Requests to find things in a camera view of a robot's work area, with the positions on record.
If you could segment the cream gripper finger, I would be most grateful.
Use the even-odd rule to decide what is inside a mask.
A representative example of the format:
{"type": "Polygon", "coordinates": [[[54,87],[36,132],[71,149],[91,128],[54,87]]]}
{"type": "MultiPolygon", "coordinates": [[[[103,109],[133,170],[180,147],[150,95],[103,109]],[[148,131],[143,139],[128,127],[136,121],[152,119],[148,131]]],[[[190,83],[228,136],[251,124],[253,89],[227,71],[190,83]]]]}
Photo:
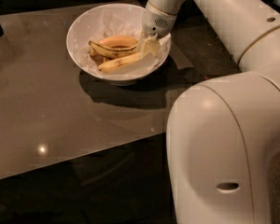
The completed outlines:
{"type": "Polygon", "coordinates": [[[142,34],[140,39],[140,54],[141,57],[145,57],[149,53],[156,56],[161,47],[158,35],[146,35],[142,34]]]}

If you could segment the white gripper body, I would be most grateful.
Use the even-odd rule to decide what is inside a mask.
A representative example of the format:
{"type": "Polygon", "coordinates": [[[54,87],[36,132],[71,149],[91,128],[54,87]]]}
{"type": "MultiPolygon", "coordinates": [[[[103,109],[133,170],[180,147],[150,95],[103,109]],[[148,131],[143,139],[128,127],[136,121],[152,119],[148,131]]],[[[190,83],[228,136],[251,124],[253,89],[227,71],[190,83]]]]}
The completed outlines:
{"type": "Polygon", "coordinates": [[[167,11],[147,2],[142,17],[142,31],[145,35],[156,36],[158,39],[164,38],[173,29],[176,17],[175,11],[167,11]]]}

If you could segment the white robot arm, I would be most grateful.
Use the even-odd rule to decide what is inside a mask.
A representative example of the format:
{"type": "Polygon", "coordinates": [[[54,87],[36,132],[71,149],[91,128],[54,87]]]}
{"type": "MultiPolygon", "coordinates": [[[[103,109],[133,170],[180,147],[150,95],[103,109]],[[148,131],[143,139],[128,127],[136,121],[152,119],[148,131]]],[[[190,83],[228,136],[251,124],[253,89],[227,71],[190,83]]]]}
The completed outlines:
{"type": "MultiPolygon", "coordinates": [[[[185,0],[148,0],[167,35],[185,0]]],[[[184,91],[167,122],[178,224],[271,224],[268,168],[280,152],[280,13],[261,0],[194,0],[238,65],[184,91]]]]}

